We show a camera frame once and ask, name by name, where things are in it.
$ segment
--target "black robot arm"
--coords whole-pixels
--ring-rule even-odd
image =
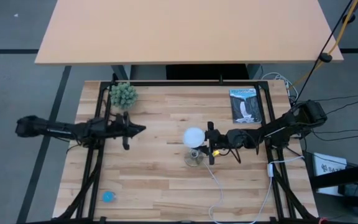
[[[17,121],[16,134],[19,137],[38,135],[76,140],[84,147],[97,147],[98,140],[122,137],[124,149],[128,150],[128,138],[145,130],[146,127],[130,121],[128,112],[117,114],[116,120],[107,124],[103,118],[93,118],[85,123],[68,124],[50,122],[36,116],[26,116]]]
[[[205,132],[205,141],[209,140],[209,147],[200,146],[197,149],[209,156],[209,163],[214,164],[213,152],[218,149],[256,149],[264,140],[269,139],[274,147],[285,147],[294,134],[305,137],[312,128],[323,125],[327,116],[318,102],[306,101],[298,103],[280,118],[263,125],[258,129],[232,129],[226,134],[221,134],[214,129],[214,124],[208,122],[208,130]]]

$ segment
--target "yellow cable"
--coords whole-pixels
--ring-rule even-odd
[[[335,48],[338,46],[339,42],[341,41],[342,39],[342,36],[343,36],[343,33],[345,31],[345,28],[347,26],[347,22],[349,21],[350,17],[352,16],[353,14],[353,11],[354,11],[354,8],[356,8],[356,5],[358,3],[358,0],[354,0],[353,2],[353,5],[352,7],[350,8],[349,12],[347,13],[347,16],[345,18],[345,21],[343,22],[343,25],[342,25],[342,28],[341,28],[341,31],[339,32],[339,35],[338,35],[338,38],[336,39],[335,41],[335,44],[334,46],[331,48],[331,50],[328,52],[328,55],[331,55],[332,52],[335,50]],[[320,61],[316,68],[314,70],[317,70],[319,67],[321,67],[323,65],[324,62]],[[299,82],[302,82],[304,79],[306,79],[308,77],[309,73],[303,75],[300,79],[298,79],[297,81],[295,81],[290,87],[289,89],[292,89],[295,85],[299,84]]]

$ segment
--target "blue ball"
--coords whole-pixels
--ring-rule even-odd
[[[107,191],[103,193],[103,202],[112,202],[116,199],[114,192]]]

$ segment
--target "wooden tabletop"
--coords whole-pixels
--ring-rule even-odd
[[[287,92],[281,80],[268,82],[274,112],[279,117],[290,108]],[[100,82],[85,82],[76,123],[94,116],[99,85]],[[207,121],[213,121],[221,133],[233,128],[258,128],[259,124],[232,123],[229,89],[233,88],[242,87],[137,86],[139,99],[129,114],[133,123],[146,125],[147,129],[130,139],[129,151],[122,148],[121,139],[106,141],[95,218],[210,221],[208,208],[219,201],[219,188],[204,165],[185,164],[183,158],[188,148],[183,145],[182,136],[189,127],[206,129]],[[296,140],[291,140],[290,148],[301,153]],[[54,217],[64,212],[80,190],[86,154],[82,147],[74,147],[67,154]],[[213,213],[217,220],[254,220],[265,198],[269,178],[264,144],[260,145],[258,156],[254,149],[241,149],[240,155],[241,164],[232,156],[218,156],[211,166],[224,190],[224,201]],[[284,156],[285,159],[295,157],[290,151],[284,151]],[[295,195],[318,216],[305,163],[300,159],[289,162],[287,171]],[[116,201],[104,203],[101,198],[105,191],[116,193]],[[285,196],[281,193],[288,216]],[[85,215],[89,207],[87,200]],[[271,216],[277,216],[272,191],[259,220],[267,221]]]
[[[318,0],[59,0],[35,62],[311,62],[330,33]]]

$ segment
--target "gray floor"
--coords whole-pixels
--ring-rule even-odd
[[[55,3],[56,0],[0,0],[0,49],[39,48]],[[320,3],[332,28],[346,2],[321,0]],[[346,29],[341,47],[358,47],[358,11],[356,16],[356,21]],[[358,54],[344,57],[343,63],[325,65],[316,71],[301,99],[358,95]],[[35,55],[0,55],[0,223],[16,222],[41,143],[41,138],[18,138],[14,134],[16,120],[28,114],[48,118],[64,69],[36,66],[34,59]],[[264,70],[265,73],[280,72],[288,79],[296,80],[311,66],[308,63],[266,64]],[[163,65],[138,66],[134,68],[132,78],[162,79],[164,73]],[[74,121],[84,80],[108,80],[110,77],[109,67],[73,67],[58,120]],[[323,106],[329,111],[348,102],[351,100],[331,101],[323,103]],[[327,123],[319,130],[342,129],[358,129],[358,105],[329,115]],[[307,141],[310,152],[345,157],[349,162],[358,164],[358,139],[323,142],[308,136]],[[66,148],[67,143],[52,140],[28,222],[51,217]],[[340,200],[319,194],[315,194],[315,199],[321,216],[349,214],[339,220],[358,222]]]

